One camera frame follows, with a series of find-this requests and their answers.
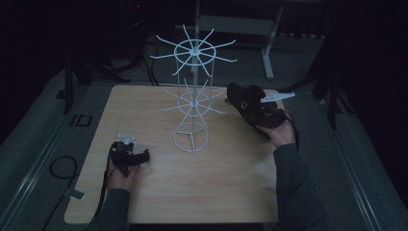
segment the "wooden table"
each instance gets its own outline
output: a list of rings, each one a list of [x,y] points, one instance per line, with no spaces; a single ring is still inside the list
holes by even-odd
[[[64,219],[88,223],[98,204],[110,145],[117,135],[136,136],[136,150],[149,148],[133,190],[130,223],[219,223],[277,221],[276,168],[270,140],[225,103],[226,89],[212,89],[212,108],[203,116],[209,142],[198,152],[180,150],[173,132],[184,114],[176,87],[116,86],[99,122],[76,191]]]

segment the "gray carpet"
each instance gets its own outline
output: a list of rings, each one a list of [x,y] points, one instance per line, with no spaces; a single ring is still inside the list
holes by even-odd
[[[322,39],[278,37],[270,55],[275,74],[272,81],[265,78],[259,49],[238,45],[219,49],[220,57],[238,61],[231,64],[217,62],[214,85],[225,87],[230,82],[236,82],[241,85],[255,84],[265,89],[284,88],[305,76],[321,43]],[[172,52],[172,47],[157,45],[159,54]],[[147,46],[146,53],[154,54],[154,47]],[[172,59],[157,60],[154,63],[154,73],[160,83],[175,83],[175,77],[171,76],[174,71],[175,61]],[[183,70],[182,75],[188,78],[190,73]],[[132,80],[133,85],[148,84],[143,67],[130,73],[122,73],[122,76]],[[41,230],[68,185],[68,180],[57,179],[50,174],[48,167],[51,161],[70,155],[76,159],[78,168],[81,168],[110,90],[115,84],[101,76],[95,76],[90,87],[76,86],[79,96],[75,98],[75,108],[70,115],[62,115],[64,103],[55,99],[55,95],[64,87],[64,79],[62,74],[56,76],[2,144],[0,205],[1,214],[4,215],[27,171],[50,138],[55,136],[53,131],[59,127],[64,128],[55,146],[51,148],[50,158],[22,211],[15,214],[10,230]],[[343,113],[336,115],[338,129],[333,130],[325,117],[327,105],[315,100],[310,93],[314,85],[312,83],[297,90],[296,97],[285,100],[284,104],[295,117],[300,132],[301,155],[316,177],[333,227],[335,230],[374,230],[370,223],[376,223],[373,227],[380,227],[382,230],[407,230],[407,211],[397,197],[358,118],[343,108]],[[82,91],[86,93],[83,100],[80,97]],[[74,115],[93,116],[90,127],[69,126]],[[352,173],[357,176],[357,183],[363,187],[362,191],[353,189],[356,181],[350,178],[347,171],[349,166],[344,165],[344,158],[349,161]],[[60,175],[70,175],[73,164],[70,160],[63,159],[55,164],[54,169]],[[357,203],[361,201],[361,195],[366,201],[362,204]],[[64,222],[67,202],[66,197],[51,218],[47,230],[81,230],[84,227]],[[362,215],[362,210],[367,208],[372,209],[374,218]]]

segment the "floor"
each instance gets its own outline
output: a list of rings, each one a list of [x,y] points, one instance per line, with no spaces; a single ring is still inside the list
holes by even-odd
[[[158,47],[158,55],[171,54],[173,47],[159,43],[153,37],[149,41]],[[287,87],[305,76],[323,42],[324,38],[277,37],[269,55],[275,74],[273,80],[267,80],[263,71],[260,53],[262,40],[256,44],[236,44],[219,49],[217,54],[220,57],[238,61],[217,61],[214,86],[225,87],[235,82],[243,86],[254,84],[264,89]],[[155,46],[148,44],[145,49],[150,65],[153,60],[149,55],[155,55]],[[141,65],[120,75],[131,80],[131,85],[149,85],[146,71]],[[176,71],[173,59],[155,61],[153,71],[162,86],[176,83],[171,75]],[[75,104],[68,115],[62,115],[64,101],[55,99],[58,91],[64,88],[64,72],[53,78],[2,144],[0,229],[41,230],[44,226],[45,230],[84,228],[84,224],[64,222],[64,210],[69,199],[63,195],[68,190],[69,180],[54,177],[49,168],[52,165],[53,170],[61,176],[74,176],[75,165],[78,172],[85,161],[110,90],[117,84],[97,73],[93,74],[94,81],[90,86],[75,86]],[[180,74],[186,78],[191,76],[188,69],[183,69]],[[336,115],[338,129],[333,129],[326,118],[327,100],[317,100],[311,94],[315,84],[296,90],[296,97],[285,100],[284,104],[296,119],[301,155],[316,177],[334,229],[407,230],[408,213],[358,117],[339,103],[342,112]],[[89,127],[72,126],[75,115],[92,116],[93,121]],[[234,228],[234,225],[237,224],[229,227],[210,225],[211,228],[206,230],[241,230]],[[249,231],[260,230],[263,226],[245,227]],[[149,225],[137,228],[155,229]],[[156,227],[156,230],[174,228],[169,225],[166,229],[164,226]]]

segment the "sleeve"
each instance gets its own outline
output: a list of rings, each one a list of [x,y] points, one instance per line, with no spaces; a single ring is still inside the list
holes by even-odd
[[[125,230],[129,210],[130,193],[123,189],[111,189],[102,207],[101,213],[93,218],[86,231]]]
[[[279,230],[331,230],[310,169],[295,144],[273,152]]]

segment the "cable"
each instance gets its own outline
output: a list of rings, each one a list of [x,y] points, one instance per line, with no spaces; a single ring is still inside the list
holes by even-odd
[[[150,83],[152,84],[152,86],[155,86],[154,80],[153,80],[153,78],[152,78],[152,76],[150,74],[150,67],[149,67],[149,64],[147,63],[146,58],[143,56],[141,58],[141,60],[143,61],[144,65],[146,66],[145,71],[147,72],[147,77],[149,77]]]
[[[153,46],[155,48],[156,52],[155,52],[154,56],[157,56],[157,54],[159,54],[159,48],[157,47],[156,44],[154,44],[151,41],[146,41],[146,44],[151,45],[151,46]],[[153,59],[152,65],[150,66],[150,74],[151,74],[151,77],[152,77],[153,81],[155,82],[155,85],[159,86],[159,82],[157,82],[156,77],[154,76],[154,73],[153,73],[153,66],[154,66],[155,62],[156,62],[156,59]]]
[[[300,150],[299,144],[299,131],[297,130],[296,126],[294,125],[294,118],[292,116],[292,114],[288,111],[285,110],[285,118],[286,120],[292,125],[293,130],[294,130],[294,142],[297,146],[297,149]]]
[[[133,57],[132,59],[130,59],[130,63],[123,65],[123,66],[114,67],[112,68],[112,71],[115,73],[119,73],[119,72],[128,70],[136,65],[140,65],[140,63],[141,63],[141,59],[138,59],[137,57]]]
[[[55,173],[55,171],[54,171],[54,164],[56,164],[59,160],[64,159],[64,158],[70,159],[72,161],[72,163],[74,164],[74,169],[72,171],[72,175],[61,176],[61,175],[58,175],[57,173]],[[45,222],[44,226],[42,227],[42,230],[45,230],[47,228],[49,221],[51,220],[51,218],[55,214],[55,211],[57,211],[57,208],[60,206],[61,202],[63,201],[63,199],[65,197],[65,195],[67,194],[67,192],[69,192],[69,189],[71,188],[72,182],[74,181],[75,177],[77,177],[79,175],[79,173],[77,172],[78,171],[78,164],[77,164],[76,160],[71,156],[62,156],[62,157],[54,160],[51,163],[50,167],[49,167],[49,171],[50,171],[52,176],[54,176],[54,177],[56,177],[58,179],[69,179],[69,183],[68,183],[68,185],[66,187],[65,192],[60,196],[60,199],[58,200],[57,204],[54,206],[54,209],[52,210],[50,216],[48,217],[47,221]]]
[[[275,225],[273,225],[273,228],[272,228],[271,231],[278,231],[278,230],[279,230],[278,224],[279,224],[279,223],[276,223]]]
[[[106,193],[106,186],[108,184],[108,177],[109,177],[109,161],[111,160],[111,149],[114,147],[114,145],[111,145],[111,148],[109,148],[109,153],[108,153],[108,158],[106,161],[106,168],[103,173],[103,182],[102,182],[102,188],[101,188],[101,194],[99,195],[99,202],[98,202],[98,207],[96,208],[95,214],[93,217],[95,218],[96,216],[99,215],[102,209],[103,202],[105,201],[105,193]]]

